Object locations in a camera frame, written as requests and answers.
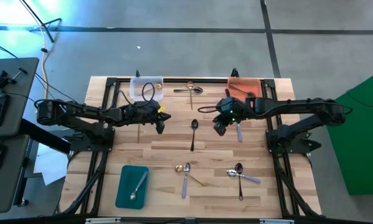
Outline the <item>orange plastic container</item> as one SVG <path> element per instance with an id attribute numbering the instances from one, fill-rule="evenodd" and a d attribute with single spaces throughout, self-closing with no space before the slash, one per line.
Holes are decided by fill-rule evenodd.
<path id="1" fill-rule="evenodd" d="M 245 101 L 249 93 L 262 97 L 261 80 L 256 78 L 229 77 L 227 89 L 232 97 L 241 101 Z"/>

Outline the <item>black diagonal bar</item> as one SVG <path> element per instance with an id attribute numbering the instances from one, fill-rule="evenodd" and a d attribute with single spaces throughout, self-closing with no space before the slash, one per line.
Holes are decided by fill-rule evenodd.
<path id="1" fill-rule="evenodd" d="M 69 142 L 36 126 L 34 123 L 26 119 L 22 119 L 18 133 L 29 135 L 31 139 L 49 146 L 56 151 L 62 152 L 64 154 L 70 153 L 71 144 Z"/>

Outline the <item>white paper sheet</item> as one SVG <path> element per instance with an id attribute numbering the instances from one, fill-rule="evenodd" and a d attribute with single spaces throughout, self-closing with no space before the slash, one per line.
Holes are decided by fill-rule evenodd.
<path id="1" fill-rule="evenodd" d="M 39 143 L 34 164 L 34 173 L 42 174 L 45 185 L 67 175 L 68 156 Z"/>

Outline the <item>black aluminium table frame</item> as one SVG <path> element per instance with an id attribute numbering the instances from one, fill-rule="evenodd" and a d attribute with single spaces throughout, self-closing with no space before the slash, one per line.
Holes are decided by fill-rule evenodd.
<path id="1" fill-rule="evenodd" d="M 201 87 L 192 92 L 193 110 L 187 82 Z M 169 77 L 164 81 L 161 104 L 171 115 L 162 134 L 153 125 L 116 128 L 113 149 L 108 153 L 105 172 L 87 197 L 86 212 L 101 217 L 171 217 L 171 218 L 280 218 L 284 213 L 302 214 L 302 209 L 284 184 L 275 177 L 274 158 L 268 152 L 265 131 L 278 124 L 293 124 L 297 114 L 270 120 L 249 120 L 241 124 L 242 142 L 237 127 L 229 126 L 219 136 L 212 124 L 212 113 L 200 113 L 201 106 L 216 104 L 225 95 L 226 78 Z M 197 119 L 194 151 L 191 151 L 193 130 Z M 205 184 L 187 178 L 187 195 L 182 198 L 184 173 L 177 165 L 191 165 L 190 175 Z M 240 201 L 238 177 L 229 177 L 227 170 L 243 165 L 242 174 L 256 177 L 260 184 L 241 178 L 243 200 Z M 141 210 L 115 206 L 121 169 L 125 165 L 149 168 L 148 193 Z"/>

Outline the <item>black clamp device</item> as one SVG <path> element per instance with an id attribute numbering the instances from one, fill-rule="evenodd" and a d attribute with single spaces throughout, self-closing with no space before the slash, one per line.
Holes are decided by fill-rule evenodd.
<path id="1" fill-rule="evenodd" d="M 0 73 L 0 91 L 3 91 L 8 84 L 15 85 L 17 81 L 14 78 L 8 76 L 8 73 L 4 70 Z"/>

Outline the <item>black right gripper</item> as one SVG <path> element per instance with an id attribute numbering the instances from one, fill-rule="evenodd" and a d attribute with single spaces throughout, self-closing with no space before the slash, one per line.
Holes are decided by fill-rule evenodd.
<path id="1" fill-rule="evenodd" d="M 238 123 L 243 120 L 253 119 L 255 115 L 246 103 L 231 98 L 229 90 L 225 89 L 226 98 L 217 103 L 219 115 L 213 119 L 214 129 L 218 135 L 224 135 L 227 123 Z"/>

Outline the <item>dark grey desk top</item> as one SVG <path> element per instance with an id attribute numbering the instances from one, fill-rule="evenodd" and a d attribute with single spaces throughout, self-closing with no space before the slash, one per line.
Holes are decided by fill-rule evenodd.
<path id="1" fill-rule="evenodd" d="M 1 116 L 0 137 L 17 134 L 38 64 L 37 57 L 0 59 L 0 74 L 5 71 L 9 78 L 16 81 L 0 90 L 0 95 L 9 97 Z"/>
<path id="2" fill-rule="evenodd" d="M 0 213 L 12 207 L 29 140 L 28 135 L 0 138 L 0 144 L 7 147 L 0 169 Z"/>

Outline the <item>clear plastic container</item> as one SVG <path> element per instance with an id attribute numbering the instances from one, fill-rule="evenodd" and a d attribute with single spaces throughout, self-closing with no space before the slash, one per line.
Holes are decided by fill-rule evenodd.
<path id="1" fill-rule="evenodd" d="M 143 94 L 143 90 L 146 87 L 154 88 L 157 83 L 163 84 L 163 93 L 161 95 Z M 164 78 L 161 76 L 133 77 L 130 80 L 130 97 L 135 101 L 148 101 L 151 97 L 156 101 L 161 101 L 164 98 Z"/>

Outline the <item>green board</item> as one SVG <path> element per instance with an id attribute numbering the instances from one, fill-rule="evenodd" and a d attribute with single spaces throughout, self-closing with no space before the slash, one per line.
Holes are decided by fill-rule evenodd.
<path id="1" fill-rule="evenodd" d="M 336 98 L 353 112 L 328 133 L 349 195 L 373 195 L 373 76 Z"/>

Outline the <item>silver frame bracket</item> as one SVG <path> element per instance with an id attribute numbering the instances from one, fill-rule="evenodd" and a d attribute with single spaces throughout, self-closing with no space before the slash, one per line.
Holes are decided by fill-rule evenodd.
<path id="1" fill-rule="evenodd" d="M 120 224 L 121 218 L 109 217 L 109 218 L 87 218 L 85 224 Z"/>
<path id="2" fill-rule="evenodd" d="M 259 224 L 295 224 L 294 220 L 287 219 L 260 219 Z"/>

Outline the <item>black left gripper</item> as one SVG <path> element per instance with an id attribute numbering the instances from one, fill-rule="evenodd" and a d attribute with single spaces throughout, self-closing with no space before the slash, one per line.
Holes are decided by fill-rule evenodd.
<path id="1" fill-rule="evenodd" d="M 125 124 L 155 123 L 157 133 L 162 134 L 165 129 L 164 122 L 171 118 L 164 110 L 165 107 L 161 107 L 157 101 L 137 101 L 123 108 L 123 117 Z"/>

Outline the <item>black spoon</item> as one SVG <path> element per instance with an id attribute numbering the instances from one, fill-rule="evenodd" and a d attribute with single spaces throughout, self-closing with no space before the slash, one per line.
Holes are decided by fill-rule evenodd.
<path id="1" fill-rule="evenodd" d="M 235 166 L 235 171 L 237 173 L 237 176 L 238 176 L 238 183 L 239 183 L 239 200 L 242 201 L 243 200 L 243 192 L 242 192 L 242 184 L 241 184 L 241 174 L 242 174 L 242 171 L 243 171 L 243 165 L 241 163 L 237 163 L 236 166 Z"/>
<path id="2" fill-rule="evenodd" d="M 193 130 L 192 142 L 191 142 L 191 151 L 194 151 L 194 140 L 195 140 L 195 131 L 199 127 L 199 122 L 197 119 L 193 119 L 191 122 L 191 128 Z"/>
<path id="3" fill-rule="evenodd" d="M 182 92 L 182 91 L 193 91 L 197 94 L 201 94 L 203 92 L 203 89 L 201 87 L 194 87 L 194 88 L 191 88 L 191 89 L 187 89 L 187 90 L 182 90 L 182 89 L 175 89 L 173 90 L 173 92 L 175 93 L 179 93 L 179 92 Z"/>
<path id="4" fill-rule="evenodd" d="M 239 88 L 237 88 L 236 86 L 233 86 L 233 85 L 229 85 L 229 88 L 237 90 L 239 92 L 242 92 L 242 93 L 244 93 L 244 94 L 246 94 L 248 96 L 255 96 L 255 94 L 253 92 L 251 92 L 251 91 L 243 91 L 243 90 L 241 90 L 241 89 L 239 89 Z"/>

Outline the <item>black tripod stand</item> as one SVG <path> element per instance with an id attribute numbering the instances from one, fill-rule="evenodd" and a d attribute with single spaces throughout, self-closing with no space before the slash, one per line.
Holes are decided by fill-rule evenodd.
<path id="1" fill-rule="evenodd" d="M 48 21 L 48 22 L 43 22 L 39 16 L 34 12 L 34 10 L 30 7 L 30 5 L 28 5 L 28 3 L 26 3 L 25 0 L 19 0 L 19 2 L 25 7 L 25 9 L 28 11 L 28 13 L 33 17 L 33 19 L 36 21 L 37 25 L 39 26 L 39 28 L 41 28 L 42 30 L 42 33 L 43 34 L 47 34 L 49 40 L 54 43 L 55 40 L 54 38 L 52 37 L 52 35 L 50 34 L 50 31 L 49 31 L 49 26 L 55 22 L 57 22 L 58 24 L 60 24 L 62 22 L 62 19 L 61 18 L 56 18 L 54 20 L 51 20 L 51 21 Z"/>

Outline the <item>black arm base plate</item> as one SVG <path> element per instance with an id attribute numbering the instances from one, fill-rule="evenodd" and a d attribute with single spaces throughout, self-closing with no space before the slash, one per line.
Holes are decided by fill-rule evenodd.
<path id="1" fill-rule="evenodd" d="M 114 137 L 113 128 L 104 128 L 103 136 L 93 137 L 74 132 L 72 135 L 64 136 L 64 139 L 70 143 L 71 151 L 109 152 L 113 148 Z"/>
<path id="2" fill-rule="evenodd" d="M 277 130 L 266 130 L 268 152 L 272 154 L 309 154 L 322 146 L 320 142 L 309 139 L 311 133 L 298 134 L 292 139 L 278 140 Z"/>

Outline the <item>teal rectangular tray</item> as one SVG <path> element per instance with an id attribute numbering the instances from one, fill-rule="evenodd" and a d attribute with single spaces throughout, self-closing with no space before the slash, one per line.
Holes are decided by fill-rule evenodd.
<path id="1" fill-rule="evenodd" d="M 130 200 L 130 195 L 136 188 L 144 172 L 148 172 L 141 187 L 136 193 L 136 199 Z M 146 166 L 125 165 L 121 169 L 120 181 L 115 200 L 117 208 L 141 210 L 146 203 L 148 193 L 149 168 Z"/>

